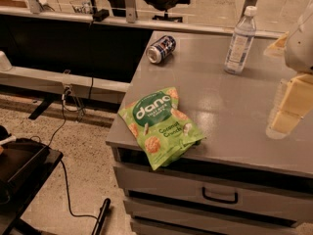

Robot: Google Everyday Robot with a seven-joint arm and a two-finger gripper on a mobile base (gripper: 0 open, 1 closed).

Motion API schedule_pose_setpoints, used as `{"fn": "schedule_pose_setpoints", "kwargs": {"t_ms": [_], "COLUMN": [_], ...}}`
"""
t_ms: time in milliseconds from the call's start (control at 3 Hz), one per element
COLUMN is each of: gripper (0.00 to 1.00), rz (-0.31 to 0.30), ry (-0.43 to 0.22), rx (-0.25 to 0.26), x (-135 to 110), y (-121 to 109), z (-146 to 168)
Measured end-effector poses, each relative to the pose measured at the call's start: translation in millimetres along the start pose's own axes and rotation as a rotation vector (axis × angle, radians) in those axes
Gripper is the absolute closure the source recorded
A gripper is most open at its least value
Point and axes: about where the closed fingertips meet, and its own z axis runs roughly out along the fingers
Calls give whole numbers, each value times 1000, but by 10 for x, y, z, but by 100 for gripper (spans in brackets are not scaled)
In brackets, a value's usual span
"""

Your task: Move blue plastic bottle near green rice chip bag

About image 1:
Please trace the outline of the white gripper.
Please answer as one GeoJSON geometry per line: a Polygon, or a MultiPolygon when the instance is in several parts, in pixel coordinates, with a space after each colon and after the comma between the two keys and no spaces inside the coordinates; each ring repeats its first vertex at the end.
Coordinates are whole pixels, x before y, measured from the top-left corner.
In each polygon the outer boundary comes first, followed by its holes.
{"type": "Polygon", "coordinates": [[[267,46],[263,54],[282,57],[284,50],[286,65],[294,71],[306,73],[280,81],[266,127],[266,135],[272,139],[288,136],[313,110],[313,75],[309,74],[313,72],[313,0],[290,32],[285,32],[267,46]]]}

